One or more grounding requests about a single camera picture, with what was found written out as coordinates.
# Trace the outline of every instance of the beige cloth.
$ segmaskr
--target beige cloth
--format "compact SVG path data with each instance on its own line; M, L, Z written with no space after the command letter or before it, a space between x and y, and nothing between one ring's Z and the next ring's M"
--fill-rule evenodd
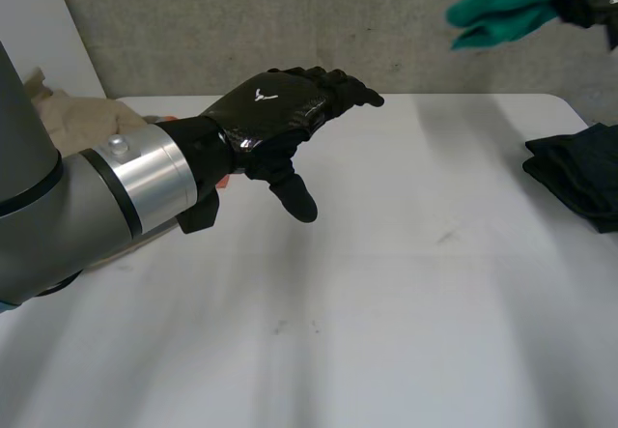
M24 83L54 146L65 157L92 148L115 133L129 133L146 122L131 108L114 100L71 98L44 86L36 70Z

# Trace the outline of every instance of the silver metal ring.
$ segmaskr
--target silver metal ring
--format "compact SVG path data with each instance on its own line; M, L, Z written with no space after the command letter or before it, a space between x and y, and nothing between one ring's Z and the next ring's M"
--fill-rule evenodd
M93 149L125 187L142 223L142 233L197 202L191 169L178 145L163 129L145 126L126 135L115 135L114 140Z

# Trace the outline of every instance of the concrete wall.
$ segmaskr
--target concrete wall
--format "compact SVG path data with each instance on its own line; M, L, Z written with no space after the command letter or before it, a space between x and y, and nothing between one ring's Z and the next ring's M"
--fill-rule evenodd
M221 94L270 67L323 65L384 93L552 93L588 122L618 117L601 28L552 22L449 51L457 0L66 0L110 97Z

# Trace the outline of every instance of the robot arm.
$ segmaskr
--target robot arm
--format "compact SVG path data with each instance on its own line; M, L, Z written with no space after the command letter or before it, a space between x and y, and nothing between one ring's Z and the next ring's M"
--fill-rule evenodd
M232 172L269 182L292 215L313 221L291 158L327 120L367 102L383 99L341 71L273 70L202 116L61 159L0 44L0 311L172 217L185 233L211 227L214 187Z

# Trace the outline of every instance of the white table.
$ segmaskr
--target white table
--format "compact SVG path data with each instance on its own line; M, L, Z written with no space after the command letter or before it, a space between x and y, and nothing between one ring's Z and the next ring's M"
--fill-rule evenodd
M214 228L3 314L0 424L617 426L618 238L521 170L584 127L543 95L354 109L295 159L316 223L235 176Z

